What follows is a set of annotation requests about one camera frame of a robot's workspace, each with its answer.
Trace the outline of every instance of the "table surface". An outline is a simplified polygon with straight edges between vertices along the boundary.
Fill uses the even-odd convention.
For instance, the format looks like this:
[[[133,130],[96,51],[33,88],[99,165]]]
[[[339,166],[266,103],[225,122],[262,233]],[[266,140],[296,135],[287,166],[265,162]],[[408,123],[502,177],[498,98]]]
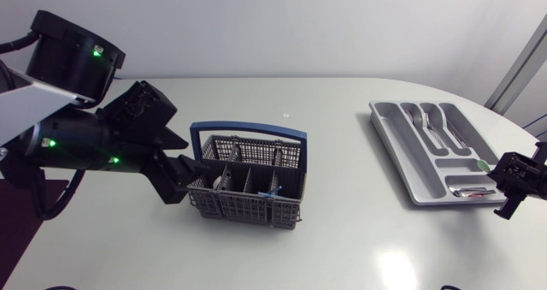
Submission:
[[[457,104],[499,156],[531,156],[536,139],[464,98],[382,79],[148,80],[179,108],[168,126],[252,121],[308,133],[295,230],[202,218],[165,205],[142,175],[88,172],[45,222],[5,289],[540,289],[547,284],[547,203],[510,221],[496,206],[417,207],[370,122],[372,100]],[[117,80],[103,104],[134,80]],[[173,151],[192,156],[191,149]],[[54,170],[51,178],[70,172]]]

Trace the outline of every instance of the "blue basket handle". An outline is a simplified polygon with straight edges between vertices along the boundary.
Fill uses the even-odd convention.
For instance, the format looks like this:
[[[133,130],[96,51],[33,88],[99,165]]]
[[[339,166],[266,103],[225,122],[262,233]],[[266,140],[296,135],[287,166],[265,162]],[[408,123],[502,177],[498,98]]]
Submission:
[[[294,139],[300,142],[300,161],[298,167],[305,173],[308,161],[308,135],[292,128],[278,127],[269,124],[249,123],[240,121],[202,121],[194,122],[190,126],[191,146],[194,149],[194,158],[202,157],[202,143],[199,132],[202,131],[245,131],[265,133],[283,138]]]

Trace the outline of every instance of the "dishwasher cutlery basket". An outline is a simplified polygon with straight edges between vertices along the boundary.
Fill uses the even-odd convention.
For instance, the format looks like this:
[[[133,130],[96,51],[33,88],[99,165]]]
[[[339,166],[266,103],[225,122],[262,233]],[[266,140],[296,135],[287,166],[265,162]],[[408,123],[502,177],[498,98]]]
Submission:
[[[212,135],[244,131],[298,142]],[[294,129],[237,121],[205,121],[190,127],[194,157],[208,172],[188,186],[191,205],[203,217],[294,229],[306,179],[307,135]]]

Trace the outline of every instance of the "cutlery tray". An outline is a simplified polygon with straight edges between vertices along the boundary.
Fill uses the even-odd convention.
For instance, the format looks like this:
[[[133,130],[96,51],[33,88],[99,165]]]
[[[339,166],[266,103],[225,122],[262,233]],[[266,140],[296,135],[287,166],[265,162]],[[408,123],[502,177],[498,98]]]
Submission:
[[[452,103],[374,101],[371,120],[418,205],[484,204],[505,200],[496,182],[477,161],[491,169],[497,154],[473,123]],[[457,197],[453,191],[477,188],[490,195]]]

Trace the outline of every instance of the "cable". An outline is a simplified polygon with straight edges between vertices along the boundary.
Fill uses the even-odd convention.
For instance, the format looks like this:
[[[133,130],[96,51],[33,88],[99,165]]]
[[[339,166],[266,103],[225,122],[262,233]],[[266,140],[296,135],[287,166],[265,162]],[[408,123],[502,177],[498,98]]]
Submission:
[[[540,121],[541,119],[545,118],[546,116],[547,116],[547,114],[542,115],[542,116],[540,116],[538,119],[536,119],[536,120],[534,120],[534,121],[532,121],[532,122],[526,124],[526,125],[525,125],[524,127],[522,127],[522,128],[530,127],[532,124],[536,123],[537,121]]]
[[[84,178],[85,170],[76,170],[70,184],[65,188],[61,197],[53,204],[53,206],[47,210],[45,209],[46,202],[46,190],[45,190],[45,176],[44,171],[37,173],[37,177],[34,178],[34,184],[31,186],[32,204],[38,218],[49,221],[57,217],[67,207],[72,196],[76,193],[80,182]]]
[[[20,50],[23,47],[27,47],[28,45],[36,42],[40,38],[40,34],[37,32],[29,32],[26,37],[19,38],[15,41],[11,41],[8,43],[0,44],[0,54],[7,53],[14,50]]]
[[[543,132],[537,134],[537,135],[536,135],[536,138],[538,138],[539,136],[541,136],[541,135],[543,135],[543,134],[545,134],[545,133],[547,133],[547,131],[543,131]]]
[[[55,286],[55,287],[49,287],[45,290],[77,290],[77,289],[73,287],[69,287],[69,286]]]
[[[6,80],[6,84],[8,84],[8,90],[14,90],[15,89],[14,78],[11,75],[11,72],[9,72],[9,69],[6,66],[6,64],[2,60],[0,60],[0,70],[2,70],[2,76]]]

